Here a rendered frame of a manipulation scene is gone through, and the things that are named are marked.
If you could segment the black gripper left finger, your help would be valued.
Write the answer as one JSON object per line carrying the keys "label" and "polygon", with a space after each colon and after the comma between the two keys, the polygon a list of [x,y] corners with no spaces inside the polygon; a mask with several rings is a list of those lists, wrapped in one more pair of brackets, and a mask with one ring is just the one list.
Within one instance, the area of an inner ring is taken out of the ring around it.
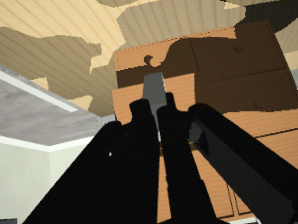
{"label": "black gripper left finger", "polygon": [[142,98],[129,104],[131,122],[111,121],[98,131],[22,224],[157,223],[161,139],[153,74],[144,75]]}

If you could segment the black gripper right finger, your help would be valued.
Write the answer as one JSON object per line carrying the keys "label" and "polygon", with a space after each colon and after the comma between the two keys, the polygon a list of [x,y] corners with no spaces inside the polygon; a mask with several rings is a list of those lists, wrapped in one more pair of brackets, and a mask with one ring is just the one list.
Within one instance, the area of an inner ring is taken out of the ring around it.
{"label": "black gripper right finger", "polygon": [[262,224],[298,224],[298,169],[205,103],[177,111],[165,91],[153,73],[172,224],[219,224],[189,142]]}

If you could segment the small brown chest of drawers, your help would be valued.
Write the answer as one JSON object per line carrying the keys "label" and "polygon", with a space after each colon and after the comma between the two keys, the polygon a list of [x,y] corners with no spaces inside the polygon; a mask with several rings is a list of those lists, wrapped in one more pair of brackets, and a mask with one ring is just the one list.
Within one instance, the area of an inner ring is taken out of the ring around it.
{"label": "small brown chest of drawers", "polygon": [[[235,28],[235,27],[240,27],[240,26],[246,26],[246,25],[261,23],[261,22],[265,22],[266,23],[266,25],[267,25],[267,27],[268,27],[268,29],[270,31],[270,34],[271,34],[271,36],[273,38],[273,41],[274,41],[274,43],[276,45],[276,48],[277,48],[277,50],[279,52],[279,55],[281,57],[281,60],[282,60],[282,62],[284,64],[284,68],[282,70],[276,70],[276,71],[271,71],[271,72],[266,72],[266,73],[251,75],[251,76],[245,76],[245,77],[240,77],[240,78],[235,78],[235,79],[230,79],[230,80],[225,80],[225,81],[210,83],[209,84],[209,87],[216,86],[216,85],[221,85],[221,84],[226,84],[226,83],[231,83],[231,82],[236,82],[236,81],[241,81],[241,80],[247,80],[247,79],[262,77],[262,76],[267,76],[267,75],[272,75],[272,74],[278,74],[278,73],[287,72],[288,77],[289,77],[290,82],[291,82],[291,85],[293,87],[293,90],[295,92],[296,98],[298,100],[298,89],[297,89],[296,83],[294,81],[294,78],[292,76],[292,73],[290,71],[290,68],[289,68],[289,66],[287,64],[287,61],[285,59],[285,56],[284,56],[284,54],[282,52],[282,49],[281,49],[281,47],[279,45],[279,42],[278,42],[278,40],[277,40],[277,38],[275,36],[275,33],[274,33],[274,31],[273,31],[273,29],[272,29],[272,27],[270,25],[269,20],[257,21],[257,22],[246,23],[246,24],[241,24],[241,25],[235,25],[235,26],[230,26],[230,27],[225,27],[225,28],[220,28],[220,29],[214,29],[214,30],[209,30],[209,31],[194,33],[194,34],[190,34],[190,35],[175,37],[175,38],[171,38],[171,39],[161,40],[161,41],[157,41],[157,42],[152,42],[152,43],[148,43],[148,44],[143,44],[143,45],[139,45],[139,46],[135,46],[135,47],[130,47],[130,48],[126,48],[126,49],[114,51],[114,58],[115,58],[115,67],[116,67],[116,76],[117,76],[118,89],[121,88],[120,75],[119,75],[119,67],[118,67],[118,58],[117,58],[117,53],[119,53],[119,52],[123,52],[123,51],[131,50],[131,49],[135,49],[135,48],[139,48],[139,47],[144,47],[144,46],[148,46],[148,45],[152,45],[152,44],[156,44],[156,43],[161,43],[161,42],[165,42],[165,41],[174,40],[174,39],[178,39],[178,38],[183,38],[183,37],[189,36],[191,47],[192,47],[192,51],[193,51],[193,55],[194,55],[196,66],[197,66],[197,70],[198,70],[198,72],[201,72],[201,71],[203,71],[203,69],[202,69],[202,65],[201,65],[201,62],[200,62],[200,58],[199,58],[199,55],[198,55],[198,51],[197,51],[195,40],[194,40],[194,37],[193,36],[201,35],[201,34],[206,34],[206,33],[211,33],[211,32],[220,31],[220,30],[225,30],[225,29],[230,29],[230,28]],[[261,138],[256,138],[256,139],[258,139],[259,141],[265,141],[265,140],[275,139],[275,138],[289,136],[289,135],[293,135],[293,134],[298,134],[298,130],[294,130],[294,131],[290,131],[290,132],[285,132],[285,133],[280,133],[280,134],[271,135],[271,136],[266,136],[266,137],[261,137]],[[223,217],[218,217],[217,219],[220,219],[220,220],[223,220],[223,221],[226,221],[226,222],[231,222],[231,221],[236,221],[236,220],[241,220],[241,219],[256,217],[251,211],[250,212],[238,213],[236,202],[235,202],[234,193],[233,193],[232,189],[230,188],[230,186],[228,184],[227,184],[227,189],[228,189],[228,193],[229,193],[229,198],[230,198],[230,202],[231,202],[231,207],[232,207],[233,215],[227,215],[227,216],[223,216]]]}

